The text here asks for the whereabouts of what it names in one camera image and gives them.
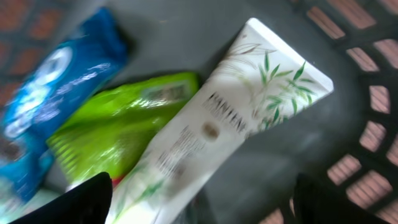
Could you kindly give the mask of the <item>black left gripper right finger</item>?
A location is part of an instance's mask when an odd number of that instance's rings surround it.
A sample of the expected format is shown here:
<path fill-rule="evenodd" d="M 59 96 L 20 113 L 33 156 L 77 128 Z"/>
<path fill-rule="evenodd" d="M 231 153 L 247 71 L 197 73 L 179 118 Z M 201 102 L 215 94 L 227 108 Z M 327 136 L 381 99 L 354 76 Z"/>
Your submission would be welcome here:
<path fill-rule="evenodd" d="M 306 174 L 297 177 L 293 201 L 300 224 L 387 224 Z"/>

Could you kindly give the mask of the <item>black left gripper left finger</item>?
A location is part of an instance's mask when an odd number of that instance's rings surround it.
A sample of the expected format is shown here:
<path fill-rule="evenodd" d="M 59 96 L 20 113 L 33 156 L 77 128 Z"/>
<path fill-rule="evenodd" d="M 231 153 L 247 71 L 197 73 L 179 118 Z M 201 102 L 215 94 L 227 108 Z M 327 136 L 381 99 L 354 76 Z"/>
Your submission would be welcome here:
<path fill-rule="evenodd" d="M 112 196 L 112 180 L 101 172 L 11 224 L 104 224 Z"/>

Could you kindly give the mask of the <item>green snack bag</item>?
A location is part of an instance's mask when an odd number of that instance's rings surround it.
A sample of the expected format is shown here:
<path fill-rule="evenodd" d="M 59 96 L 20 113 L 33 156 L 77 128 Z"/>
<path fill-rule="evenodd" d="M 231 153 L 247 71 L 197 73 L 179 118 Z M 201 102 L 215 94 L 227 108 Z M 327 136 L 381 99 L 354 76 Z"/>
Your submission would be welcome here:
<path fill-rule="evenodd" d="M 47 139 L 69 187 L 100 172 L 118 185 L 198 87 L 197 74 L 181 72 L 92 96 Z"/>

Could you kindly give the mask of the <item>white bamboo print tube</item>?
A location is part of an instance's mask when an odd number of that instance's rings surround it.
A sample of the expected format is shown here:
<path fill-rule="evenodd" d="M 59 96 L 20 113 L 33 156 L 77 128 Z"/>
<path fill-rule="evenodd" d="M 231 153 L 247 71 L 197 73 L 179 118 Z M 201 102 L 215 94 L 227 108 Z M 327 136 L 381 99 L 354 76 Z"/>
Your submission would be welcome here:
<path fill-rule="evenodd" d="M 112 196 L 107 223 L 171 223 L 251 136 L 333 91 L 333 82 L 258 19 L 153 137 Z"/>

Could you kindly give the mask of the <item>blue Oreo cookie pack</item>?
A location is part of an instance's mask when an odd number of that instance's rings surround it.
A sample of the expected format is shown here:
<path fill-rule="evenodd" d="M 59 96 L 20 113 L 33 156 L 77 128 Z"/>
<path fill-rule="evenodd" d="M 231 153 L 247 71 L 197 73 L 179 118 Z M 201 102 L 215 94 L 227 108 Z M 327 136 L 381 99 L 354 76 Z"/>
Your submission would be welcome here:
<path fill-rule="evenodd" d="M 6 106 L 1 193 L 22 202 L 36 194 L 53 162 L 46 140 L 126 61 L 126 44 L 105 7 L 47 56 Z"/>

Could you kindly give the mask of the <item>mint green wipes pack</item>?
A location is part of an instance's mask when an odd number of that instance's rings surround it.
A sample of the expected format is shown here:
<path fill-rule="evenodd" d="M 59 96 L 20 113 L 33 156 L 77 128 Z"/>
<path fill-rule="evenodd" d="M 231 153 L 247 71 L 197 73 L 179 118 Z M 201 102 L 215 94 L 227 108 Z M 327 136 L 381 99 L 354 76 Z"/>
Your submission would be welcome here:
<path fill-rule="evenodd" d="M 23 202 L 10 189 L 1 190 L 1 224 L 7 224 L 50 203 L 59 193 L 40 189 L 28 202 Z"/>

